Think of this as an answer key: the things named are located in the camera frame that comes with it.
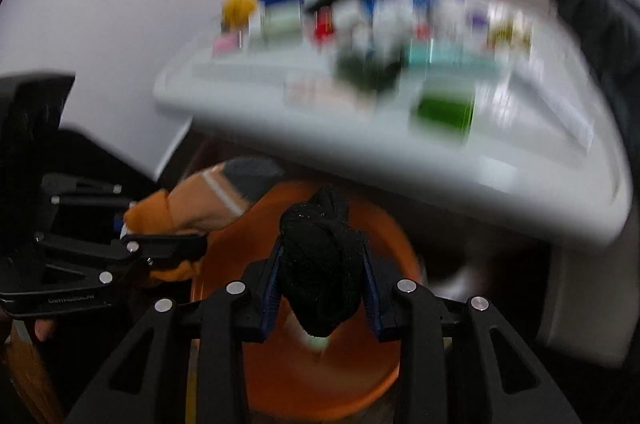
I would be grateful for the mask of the orange grey sock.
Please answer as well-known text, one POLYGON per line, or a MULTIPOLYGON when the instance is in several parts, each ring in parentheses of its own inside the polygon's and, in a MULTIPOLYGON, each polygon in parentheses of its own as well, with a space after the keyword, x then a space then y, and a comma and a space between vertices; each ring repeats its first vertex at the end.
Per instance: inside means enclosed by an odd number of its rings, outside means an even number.
POLYGON ((218 235, 255 221, 283 177, 283 168, 269 157, 227 159, 130 206, 124 214, 124 234, 198 234, 213 243, 218 235))

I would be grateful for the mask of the black sock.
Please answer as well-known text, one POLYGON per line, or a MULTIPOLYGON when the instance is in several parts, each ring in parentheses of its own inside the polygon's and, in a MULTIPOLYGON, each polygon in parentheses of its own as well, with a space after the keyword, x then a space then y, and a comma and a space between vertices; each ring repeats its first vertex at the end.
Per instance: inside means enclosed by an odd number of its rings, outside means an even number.
POLYGON ((361 303, 364 242, 348 215, 347 199, 325 185, 280 218, 282 295, 314 337, 330 336, 361 303))

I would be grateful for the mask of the orange trash bucket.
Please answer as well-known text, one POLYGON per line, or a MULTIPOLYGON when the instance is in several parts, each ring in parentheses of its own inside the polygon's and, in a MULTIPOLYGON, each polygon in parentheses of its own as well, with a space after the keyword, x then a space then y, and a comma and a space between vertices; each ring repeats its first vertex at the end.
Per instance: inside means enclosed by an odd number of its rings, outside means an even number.
POLYGON ((366 314, 366 255, 421 280, 418 257, 395 219, 361 197, 329 185, 286 181, 250 212, 209 236, 192 287, 201 300, 238 280, 247 266, 282 244, 270 315, 273 328, 243 346, 250 410, 293 421, 327 421, 357 413, 396 381, 400 351, 382 343, 366 314))

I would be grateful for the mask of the pink sticky note pad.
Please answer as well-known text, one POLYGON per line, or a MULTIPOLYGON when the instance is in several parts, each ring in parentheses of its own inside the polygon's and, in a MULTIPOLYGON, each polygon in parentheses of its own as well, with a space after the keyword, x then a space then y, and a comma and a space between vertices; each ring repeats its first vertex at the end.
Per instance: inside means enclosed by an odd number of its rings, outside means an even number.
POLYGON ((240 51, 243 48, 242 32, 223 32, 212 44, 213 56, 221 56, 240 51))

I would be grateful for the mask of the yellow round object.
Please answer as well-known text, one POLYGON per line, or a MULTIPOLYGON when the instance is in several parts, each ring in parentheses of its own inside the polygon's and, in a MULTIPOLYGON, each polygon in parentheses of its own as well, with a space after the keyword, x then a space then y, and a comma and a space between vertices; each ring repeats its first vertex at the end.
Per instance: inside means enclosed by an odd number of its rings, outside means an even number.
POLYGON ((221 6, 221 23, 228 29, 243 29, 257 7, 257 0, 224 0, 221 6))

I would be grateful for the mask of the green packet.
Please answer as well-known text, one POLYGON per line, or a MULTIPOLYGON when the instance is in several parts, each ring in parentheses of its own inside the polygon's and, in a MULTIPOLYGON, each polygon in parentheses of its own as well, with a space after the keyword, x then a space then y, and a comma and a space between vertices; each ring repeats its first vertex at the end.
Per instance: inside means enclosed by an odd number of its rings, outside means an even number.
POLYGON ((427 81, 413 102, 412 120, 425 129, 448 137, 469 136, 475 112, 475 88, 454 81, 427 81))

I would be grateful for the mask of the white plastic storage box lid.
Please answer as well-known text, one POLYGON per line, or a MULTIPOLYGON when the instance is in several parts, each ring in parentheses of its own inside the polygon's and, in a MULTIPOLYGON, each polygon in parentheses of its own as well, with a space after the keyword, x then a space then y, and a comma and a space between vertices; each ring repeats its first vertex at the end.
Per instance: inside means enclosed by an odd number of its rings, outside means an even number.
POLYGON ((403 72, 396 87, 360 95, 333 72, 333 50, 301 35, 213 56, 209 25, 157 76, 163 109, 224 139, 416 199, 441 209, 591 249, 610 245, 634 201, 622 138, 575 41, 556 20, 532 15, 533 52, 559 92, 584 106, 594 138, 582 149, 507 70, 403 72), (412 120, 427 81, 475 88, 469 136, 412 120))

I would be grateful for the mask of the dark grey blanket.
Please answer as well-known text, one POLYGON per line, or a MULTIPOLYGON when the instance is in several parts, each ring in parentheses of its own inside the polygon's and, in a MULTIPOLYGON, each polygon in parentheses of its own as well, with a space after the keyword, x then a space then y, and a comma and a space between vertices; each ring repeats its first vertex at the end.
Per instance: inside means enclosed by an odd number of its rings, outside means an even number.
POLYGON ((615 116, 639 182, 639 7, 629 0, 554 0, 615 116))

